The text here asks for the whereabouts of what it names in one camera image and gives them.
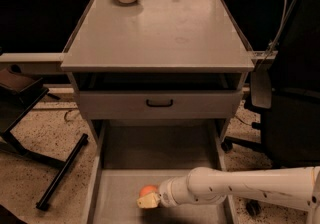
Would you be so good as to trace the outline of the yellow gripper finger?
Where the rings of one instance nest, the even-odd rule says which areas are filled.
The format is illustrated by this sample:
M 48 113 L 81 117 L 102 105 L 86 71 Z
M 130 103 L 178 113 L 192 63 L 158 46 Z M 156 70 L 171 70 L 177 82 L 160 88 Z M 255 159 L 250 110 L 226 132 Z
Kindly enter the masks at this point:
M 160 196 L 157 192 L 147 193 L 137 199 L 137 205 L 141 209 L 157 208 L 160 204 Z

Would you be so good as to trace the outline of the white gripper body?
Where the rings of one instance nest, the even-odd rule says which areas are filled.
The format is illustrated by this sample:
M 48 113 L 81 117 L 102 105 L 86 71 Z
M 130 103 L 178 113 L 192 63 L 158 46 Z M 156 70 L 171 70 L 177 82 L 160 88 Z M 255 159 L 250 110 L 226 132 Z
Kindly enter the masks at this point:
M 175 207 L 187 202 L 187 185 L 184 177 L 170 178 L 163 181 L 158 188 L 160 205 Z

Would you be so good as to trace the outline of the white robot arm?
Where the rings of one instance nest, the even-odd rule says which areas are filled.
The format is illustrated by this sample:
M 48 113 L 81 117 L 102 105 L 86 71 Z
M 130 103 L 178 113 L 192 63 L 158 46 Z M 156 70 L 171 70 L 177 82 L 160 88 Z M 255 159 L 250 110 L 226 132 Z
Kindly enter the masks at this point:
M 197 167 L 139 192 L 141 209 L 220 204 L 242 197 L 306 211 L 307 224 L 320 224 L 320 167 L 227 172 Z

